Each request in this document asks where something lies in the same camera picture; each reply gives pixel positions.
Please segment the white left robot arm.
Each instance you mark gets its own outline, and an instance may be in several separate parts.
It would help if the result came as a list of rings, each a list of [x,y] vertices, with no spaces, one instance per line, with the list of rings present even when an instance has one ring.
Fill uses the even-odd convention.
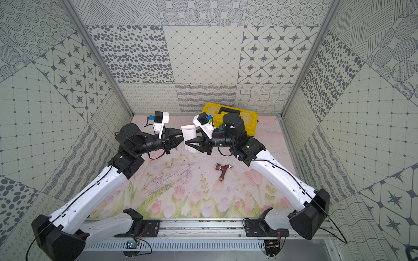
[[[86,248],[102,240],[114,236],[136,238],[145,233],[143,216],[132,208],[91,225],[83,223],[108,195],[137,172],[144,163],[143,154],[158,150],[169,154],[183,142],[182,131],[163,127],[159,133],[149,134],[136,124],[127,124],[115,138],[119,152],[99,175],[60,209],[32,221],[33,243],[51,260],[74,261]]]

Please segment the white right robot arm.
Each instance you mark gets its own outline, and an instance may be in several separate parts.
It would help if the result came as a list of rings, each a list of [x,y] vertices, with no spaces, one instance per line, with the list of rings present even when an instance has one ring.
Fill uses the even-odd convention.
[[[194,117],[193,124],[202,135],[185,141],[195,150],[211,154],[214,147],[227,147],[246,166],[259,172],[289,200],[293,211],[264,211],[262,229],[278,230],[291,227],[301,237],[311,240],[328,216],[330,194],[304,183],[282,166],[256,138],[248,136],[244,120],[236,113],[223,116],[222,128],[215,128],[206,113]]]

